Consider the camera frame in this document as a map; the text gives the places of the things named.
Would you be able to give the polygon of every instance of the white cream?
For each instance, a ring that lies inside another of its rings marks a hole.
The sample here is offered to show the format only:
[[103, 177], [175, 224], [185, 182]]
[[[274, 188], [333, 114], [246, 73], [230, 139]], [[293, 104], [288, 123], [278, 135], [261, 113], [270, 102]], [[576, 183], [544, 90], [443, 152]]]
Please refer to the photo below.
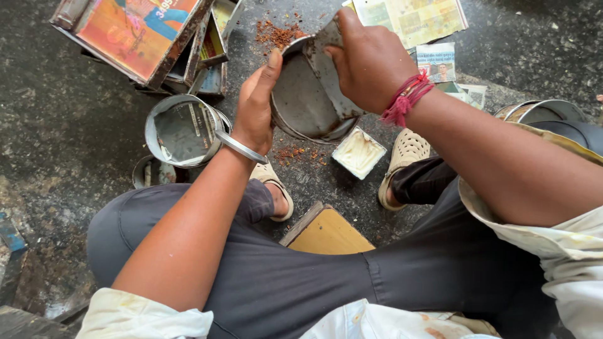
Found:
[[366, 178], [385, 152], [386, 149], [383, 146], [356, 126], [352, 133], [333, 151], [333, 159], [362, 180]]

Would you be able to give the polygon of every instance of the beige sandal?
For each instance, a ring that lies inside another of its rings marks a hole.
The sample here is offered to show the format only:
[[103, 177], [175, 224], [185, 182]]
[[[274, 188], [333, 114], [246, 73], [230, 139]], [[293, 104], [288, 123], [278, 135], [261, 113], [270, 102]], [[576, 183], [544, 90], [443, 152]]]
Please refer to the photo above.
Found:
[[383, 182], [381, 182], [381, 186], [379, 187], [379, 202], [381, 202], [383, 207], [390, 211], [399, 211], [406, 206], [394, 207], [388, 204], [387, 189], [390, 187], [391, 178], [394, 173], [413, 162], [429, 158], [430, 151], [427, 140], [421, 138], [420, 135], [408, 128], [404, 128], [398, 134], [396, 141], [394, 141], [394, 148], [391, 150], [390, 167], [387, 173], [385, 173], [385, 178], [383, 178]]
[[267, 165], [257, 164], [253, 169], [253, 172], [251, 172], [251, 177], [249, 179], [258, 179], [261, 183], [272, 183], [278, 186], [289, 203], [289, 210], [287, 211], [287, 215], [283, 218], [271, 217], [271, 219], [274, 221], [285, 221], [291, 218], [291, 215], [293, 214], [293, 199], [291, 199], [291, 196], [287, 193], [287, 190], [285, 190], [285, 186], [280, 182], [279, 177], [276, 176], [270, 163]]

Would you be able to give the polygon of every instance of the metal bracelet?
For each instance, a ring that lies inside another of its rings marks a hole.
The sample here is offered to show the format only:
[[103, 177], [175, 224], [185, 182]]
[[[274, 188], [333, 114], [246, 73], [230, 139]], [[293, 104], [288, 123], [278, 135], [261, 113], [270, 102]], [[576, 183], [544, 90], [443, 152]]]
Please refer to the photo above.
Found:
[[234, 140], [233, 138], [231, 138], [226, 132], [224, 131], [220, 131], [217, 130], [216, 131], [216, 136], [218, 137], [218, 139], [220, 139], [220, 141], [222, 141], [224, 143], [224, 145], [232, 148], [233, 150], [243, 154], [245, 157], [261, 164], [261, 165], [267, 165], [268, 164], [268, 158], [265, 156], [261, 156], [259, 155], [257, 152], [254, 152], [251, 148], [243, 145], [242, 143]]

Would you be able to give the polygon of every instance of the forearm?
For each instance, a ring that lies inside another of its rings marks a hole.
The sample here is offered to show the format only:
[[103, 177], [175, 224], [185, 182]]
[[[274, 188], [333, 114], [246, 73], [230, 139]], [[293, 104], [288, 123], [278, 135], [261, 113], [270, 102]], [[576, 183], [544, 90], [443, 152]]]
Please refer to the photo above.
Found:
[[553, 226], [603, 205], [603, 169], [439, 90], [407, 116], [507, 223]]
[[178, 311], [202, 309], [254, 163], [224, 147], [153, 227], [112, 288]]

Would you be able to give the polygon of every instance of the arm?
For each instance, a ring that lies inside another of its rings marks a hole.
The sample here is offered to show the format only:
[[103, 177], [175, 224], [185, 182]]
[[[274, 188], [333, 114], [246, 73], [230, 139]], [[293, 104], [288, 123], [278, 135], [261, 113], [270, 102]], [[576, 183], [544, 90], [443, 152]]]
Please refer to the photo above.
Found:
[[[339, 20], [344, 49], [325, 52], [342, 93], [381, 113], [417, 67], [385, 27], [363, 27], [349, 8]], [[437, 89], [406, 121], [507, 223], [551, 227], [603, 204], [603, 168]]]
[[[281, 65], [280, 53], [273, 52], [268, 65], [243, 84], [239, 96], [232, 137], [262, 155], [272, 145], [268, 99]], [[136, 248], [112, 288], [177, 311], [203, 309], [254, 166], [223, 147]]]

